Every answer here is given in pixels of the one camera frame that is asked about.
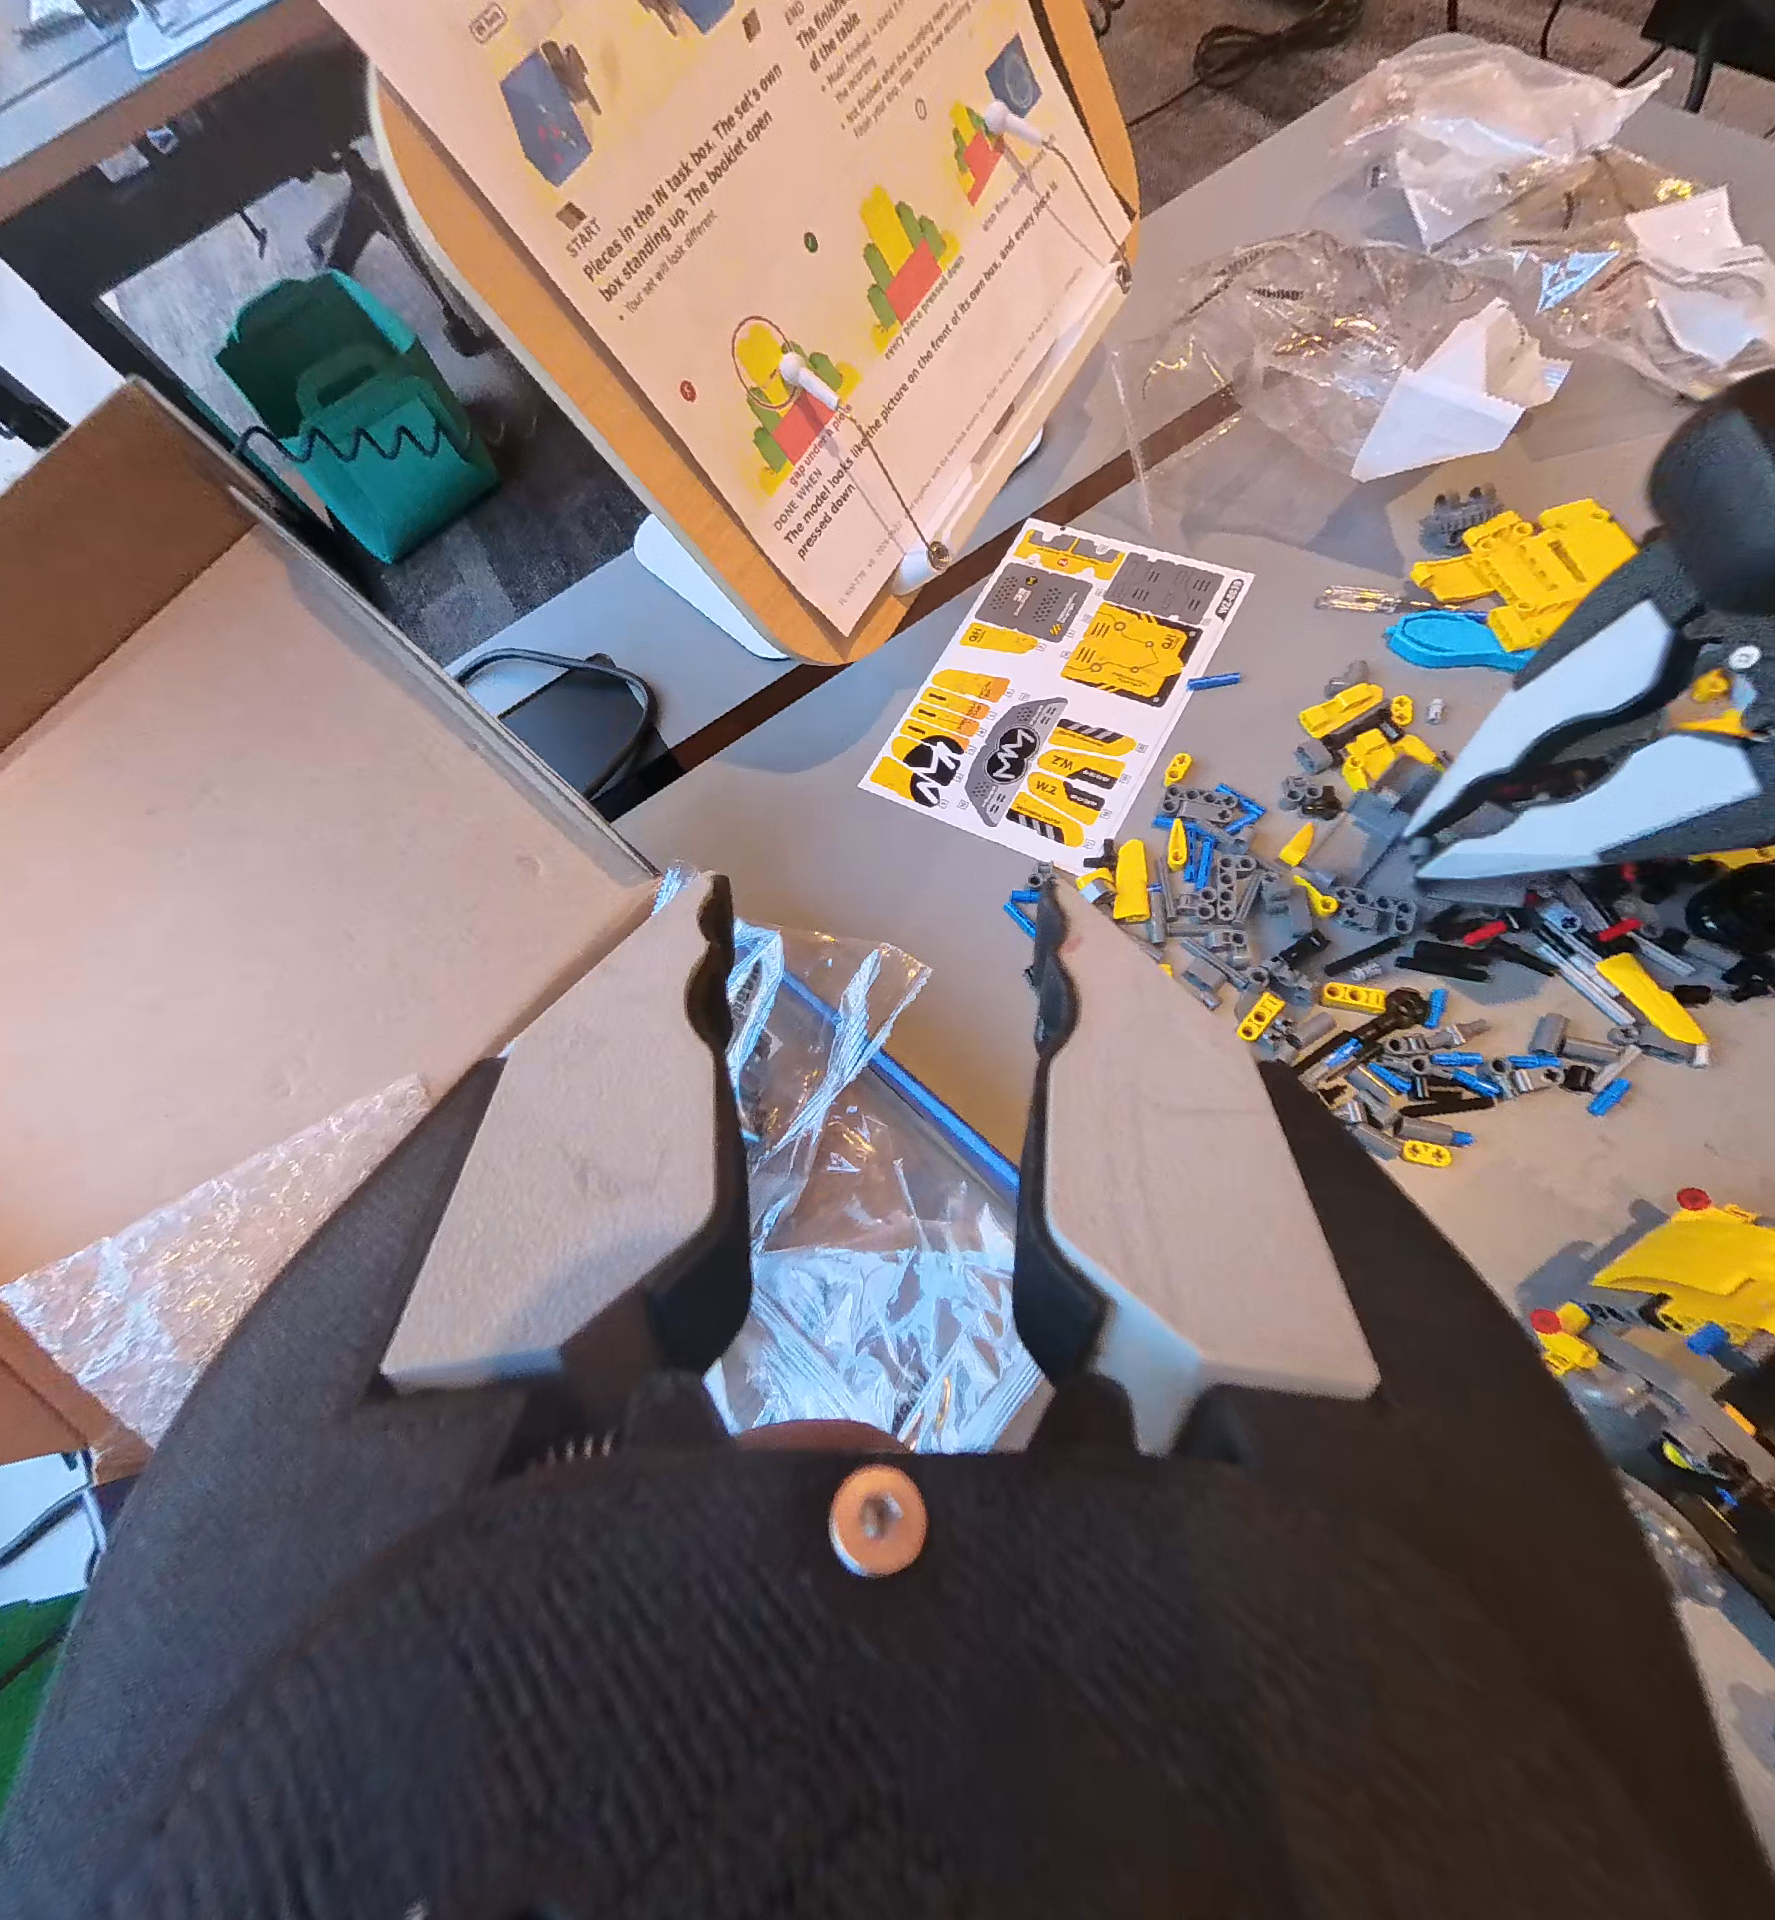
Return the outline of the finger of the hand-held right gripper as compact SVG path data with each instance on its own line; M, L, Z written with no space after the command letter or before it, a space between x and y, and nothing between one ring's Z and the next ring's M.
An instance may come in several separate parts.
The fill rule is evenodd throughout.
M1484 836L1455 839L1418 865L1421 882L1484 882L1585 871L1602 853L1683 827L1763 787L1746 747L1726 735L1671 732L1645 744L1605 781L1559 804L1530 804Z
M1654 692L1671 640L1671 623L1651 600L1642 600L1576 637L1565 654L1544 649L1536 677L1524 677L1498 701L1429 790L1403 839L1426 859L1455 839L1493 833L1495 827L1444 842L1449 827L1484 804L1498 781L1527 773L1533 752L1553 750L1573 729L1593 732L1599 721Z

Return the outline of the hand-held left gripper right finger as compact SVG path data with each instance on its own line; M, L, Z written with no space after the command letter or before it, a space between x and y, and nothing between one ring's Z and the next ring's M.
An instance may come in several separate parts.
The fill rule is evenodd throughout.
M1104 1381L1138 1447L1219 1387L1363 1404L1380 1366L1262 1072L1092 899L1043 885L1014 1329L1055 1395Z

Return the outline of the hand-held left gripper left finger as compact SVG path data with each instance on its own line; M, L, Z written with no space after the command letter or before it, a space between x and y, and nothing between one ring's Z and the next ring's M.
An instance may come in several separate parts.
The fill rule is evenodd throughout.
M380 1361L401 1395L703 1378L752 1306L729 876L674 885L498 1061Z

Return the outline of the pile of small building pieces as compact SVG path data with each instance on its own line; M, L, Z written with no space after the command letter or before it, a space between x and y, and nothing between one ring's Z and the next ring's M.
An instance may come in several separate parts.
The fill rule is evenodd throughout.
M1712 1067L1709 1012L1775 995L1775 951L1691 937L1683 908L1775 842L1585 874L1421 882L1398 836L1449 770L1441 698L1346 663L1294 721L1274 799L1170 758L1150 825L1072 885L1239 1041L1291 1064L1377 1156L1449 1165L1510 1107L1593 1130Z

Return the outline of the dark blue cardboard kit box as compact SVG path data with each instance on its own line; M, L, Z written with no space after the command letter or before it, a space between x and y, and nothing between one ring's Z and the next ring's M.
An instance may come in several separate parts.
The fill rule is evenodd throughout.
M395 1078L438 1104L654 879L121 386L0 493L0 1286ZM0 1306L0 1467L156 1444Z

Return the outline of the yellow black toy vehicle model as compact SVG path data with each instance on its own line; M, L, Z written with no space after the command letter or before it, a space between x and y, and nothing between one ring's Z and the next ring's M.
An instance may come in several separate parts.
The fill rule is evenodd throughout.
M1683 1188L1527 1283L1544 1369L1775 1623L1775 1219Z

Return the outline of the grey desk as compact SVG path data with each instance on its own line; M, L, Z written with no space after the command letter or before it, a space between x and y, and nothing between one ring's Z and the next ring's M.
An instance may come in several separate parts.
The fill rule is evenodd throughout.
M1274 793L1291 764L1294 706L1349 660L1386 660L1383 617L1320 611L1328 585L1392 588L1438 490L1467 479L1398 476L1369 487L1228 418L1176 453L1155 519L1138 493L1115 372L1101 352L1046 427L1043 453L1000 493L980 539L1006 545L1023 510L1089 533L1127 533L1253 574L1213 672L1176 726L1181 750L1245 793ZM896 1067L1000 1153L1020 1150L1029 1044L1020 934L997 897L1026 859L859 793L890 718L913 695L968 591L905 626L876 654L821 675L743 660L643 562L614 559L501 637L568 654L611 643L660 692L671 747L628 787L622 836L657 865L723 871L743 920L890 943L931 966L896 1021ZM1677 1188L1775 1214L1775 995L1712 1021L1712 1067L1645 1067L1631 1098L1588 1119L1570 1095L1493 1119L1452 1170L1406 1182L1429 1217L1510 1300L1570 1245L1634 1231L1634 1205ZM1735 1597L1683 1620L1712 1692L1746 1808L1775 1865L1775 1629Z

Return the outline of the light blue brick separator tool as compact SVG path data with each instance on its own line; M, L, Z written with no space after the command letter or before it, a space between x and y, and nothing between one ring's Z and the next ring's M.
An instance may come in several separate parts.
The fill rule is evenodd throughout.
M1533 649L1504 646L1490 620L1449 608L1403 611L1383 628L1383 640L1415 669L1495 669L1516 677L1533 657Z

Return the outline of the black toy wheel rim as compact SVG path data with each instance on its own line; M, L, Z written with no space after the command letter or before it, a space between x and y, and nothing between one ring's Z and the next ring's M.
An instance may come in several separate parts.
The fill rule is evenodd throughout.
M1683 908L1691 937L1735 954L1775 951L1775 865L1723 871Z

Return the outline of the bundle of clear plastic bags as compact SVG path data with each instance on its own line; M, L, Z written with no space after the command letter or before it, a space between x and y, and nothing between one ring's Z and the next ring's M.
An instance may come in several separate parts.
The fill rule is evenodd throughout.
M1037 1387L1011 1329L1017 1176L885 1055L925 977L893 946L735 923L752 1309L706 1378L729 1433L850 1418L974 1453ZM156 1444L277 1266L432 1104L418 1075L363 1093L3 1283L0 1306Z

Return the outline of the crumpled clear plastic bag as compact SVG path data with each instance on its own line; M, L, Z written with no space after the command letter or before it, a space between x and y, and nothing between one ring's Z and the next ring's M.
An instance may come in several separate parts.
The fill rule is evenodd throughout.
M1210 398L1380 481L1498 450L1585 355L1683 401L1775 372L1775 257L1729 187L1619 141L1663 84L1487 43L1377 63L1325 210L1199 265L1112 349L1141 473Z

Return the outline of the yellow grey sticker sheet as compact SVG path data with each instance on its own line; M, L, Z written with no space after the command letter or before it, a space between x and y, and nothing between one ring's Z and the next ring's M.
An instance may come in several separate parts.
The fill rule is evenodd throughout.
M1230 562L1026 519L859 793L1083 871L1144 816L1253 585Z

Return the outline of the teal felt bag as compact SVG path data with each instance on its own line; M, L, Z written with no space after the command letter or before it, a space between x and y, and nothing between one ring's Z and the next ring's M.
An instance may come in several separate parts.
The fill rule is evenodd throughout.
M498 490L487 438L415 329L340 271L248 300L216 366L254 409L236 455L282 455L377 562L403 562Z

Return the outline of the cardboard sign with paper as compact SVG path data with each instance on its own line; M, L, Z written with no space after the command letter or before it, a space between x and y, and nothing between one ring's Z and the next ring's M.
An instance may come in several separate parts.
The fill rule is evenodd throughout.
M421 234L795 660L971 551L1124 308L1089 3L326 3Z

